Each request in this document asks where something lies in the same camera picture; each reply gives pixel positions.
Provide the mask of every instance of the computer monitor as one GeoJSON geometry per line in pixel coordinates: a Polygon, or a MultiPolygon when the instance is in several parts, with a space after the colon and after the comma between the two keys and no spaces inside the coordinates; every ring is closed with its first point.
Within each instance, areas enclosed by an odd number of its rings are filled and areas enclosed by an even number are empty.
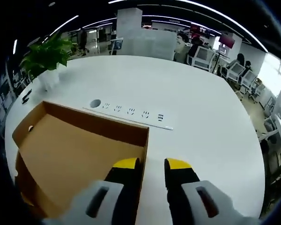
{"type": "Polygon", "coordinates": [[[223,45],[226,45],[228,48],[232,48],[235,40],[232,37],[229,37],[227,34],[222,34],[219,42],[221,42],[223,45]]]}

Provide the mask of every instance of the window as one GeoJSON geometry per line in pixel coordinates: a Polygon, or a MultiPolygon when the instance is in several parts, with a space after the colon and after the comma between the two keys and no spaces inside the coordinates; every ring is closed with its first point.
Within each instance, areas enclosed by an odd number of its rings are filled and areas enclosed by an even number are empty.
{"type": "Polygon", "coordinates": [[[267,53],[258,78],[275,95],[281,91],[281,60],[267,53]]]}

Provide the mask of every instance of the round port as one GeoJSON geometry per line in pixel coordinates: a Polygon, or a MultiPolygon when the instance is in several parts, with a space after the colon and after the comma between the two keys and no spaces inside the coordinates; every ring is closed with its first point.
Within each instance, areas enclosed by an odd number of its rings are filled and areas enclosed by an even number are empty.
{"type": "Polygon", "coordinates": [[[91,108],[97,108],[100,104],[101,104],[101,100],[100,99],[95,99],[95,100],[91,101],[90,107],[91,108]]]}

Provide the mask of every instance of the cardboard box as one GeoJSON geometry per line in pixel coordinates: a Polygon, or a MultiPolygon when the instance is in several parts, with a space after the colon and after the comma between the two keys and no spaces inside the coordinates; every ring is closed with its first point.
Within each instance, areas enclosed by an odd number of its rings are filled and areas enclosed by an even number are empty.
{"type": "Polygon", "coordinates": [[[116,162],[139,158],[144,169],[148,134],[148,127],[42,102],[13,133],[16,184],[35,215],[57,218],[116,162]]]}

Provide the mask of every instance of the ceiling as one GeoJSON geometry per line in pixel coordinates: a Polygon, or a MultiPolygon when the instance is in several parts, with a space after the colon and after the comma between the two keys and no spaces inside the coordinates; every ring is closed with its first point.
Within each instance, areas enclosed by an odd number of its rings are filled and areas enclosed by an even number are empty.
{"type": "MultiPolygon", "coordinates": [[[[264,51],[264,48],[242,28],[230,20],[206,8],[179,0],[126,0],[108,4],[110,0],[36,0],[13,1],[10,8],[5,10],[6,27],[13,40],[26,46],[31,40],[52,33],[57,27],[79,15],[78,18],[63,27],[64,30],[75,30],[100,20],[113,18],[121,8],[138,7],[143,15],[163,15],[189,20],[218,31],[230,31],[242,36],[252,46],[264,51]]],[[[271,20],[260,10],[257,0],[215,1],[197,0],[197,3],[215,9],[237,21],[251,32],[265,48],[281,58],[281,38],[271,20]]],[[[281,0],[264,1],[272,13],[281,22],[281,0]]],[[[153,18],[144,17],[144,22],[153,18]]]]}

